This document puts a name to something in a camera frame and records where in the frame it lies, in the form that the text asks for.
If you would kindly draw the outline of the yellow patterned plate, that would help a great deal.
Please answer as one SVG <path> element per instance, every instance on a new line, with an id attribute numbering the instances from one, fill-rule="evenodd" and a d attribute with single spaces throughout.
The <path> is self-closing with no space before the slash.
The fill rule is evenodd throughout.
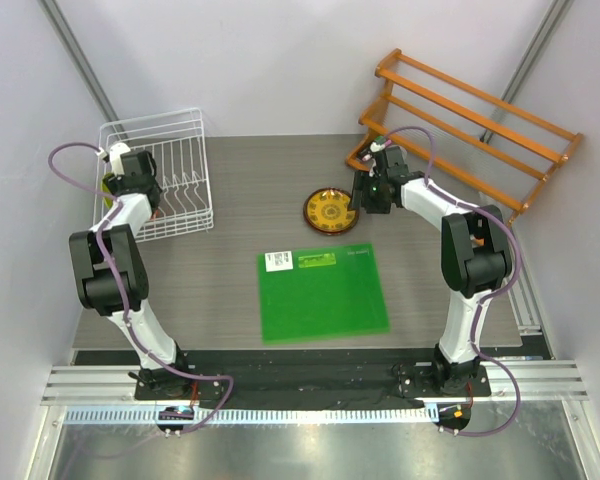
<path id="1" fill-rule="evenodd" d="M 359 212 L 350 210 L 351 194 L 336 187 L 312 192 L 304 202 L 302 215 L 313 230 L 329 236 L 342 235 L 353 229 Z"/>

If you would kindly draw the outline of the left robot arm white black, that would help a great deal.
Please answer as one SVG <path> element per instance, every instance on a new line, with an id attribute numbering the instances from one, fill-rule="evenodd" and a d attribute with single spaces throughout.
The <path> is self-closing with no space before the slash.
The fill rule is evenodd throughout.
<path id="1" fill-rule="evenodd" d="M 138 385 L 173 399 L 185 397 L 193 375 L 177 343 L 164 331 L 148 302 L 149 280 L 136 236 L 158 211 L 162 189 L 147 150 L 118 142 L 104 153 L 111 171 L 103 192 L 107 214 L 69 237 L 77 293 L 82 305 L 114 323 L 139 357 Z"/>

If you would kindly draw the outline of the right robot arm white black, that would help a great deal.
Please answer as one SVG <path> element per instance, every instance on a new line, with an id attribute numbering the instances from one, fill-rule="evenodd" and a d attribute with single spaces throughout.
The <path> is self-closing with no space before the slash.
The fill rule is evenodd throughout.
<path id="1" fill-rule="evenodd" d="M 354 175 L 351 210 L 388 214 L 396 206 L 440 232 L 440 265 L 450 303 L 444 332 L 434 347 L 431 380 L 434 391 L 459 395 L 478 376 L 486 313 L 513 270 L 511 232 L 498 207 L 461 200 L 424 173 L 411 171 L 398 146 L 372 143 L 364 157 L 370 169 Z"/>

